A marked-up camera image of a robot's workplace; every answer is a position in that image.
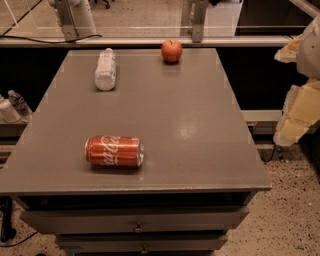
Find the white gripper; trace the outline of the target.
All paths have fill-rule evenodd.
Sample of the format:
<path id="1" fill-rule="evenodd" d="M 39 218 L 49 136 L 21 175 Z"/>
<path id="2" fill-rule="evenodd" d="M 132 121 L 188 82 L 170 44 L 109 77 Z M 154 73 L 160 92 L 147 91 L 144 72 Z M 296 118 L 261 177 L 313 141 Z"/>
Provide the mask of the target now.
<path id="1" fill-rule="evenodd" d="M 282 115 L 276 125 L 273 141 L 278 146 L 291 146 L 320 120 L 320 14 L 296 36 L 278 50 L 274 59 L 297 63 L 299 73 L 311 80 L 288 91 Z"/>

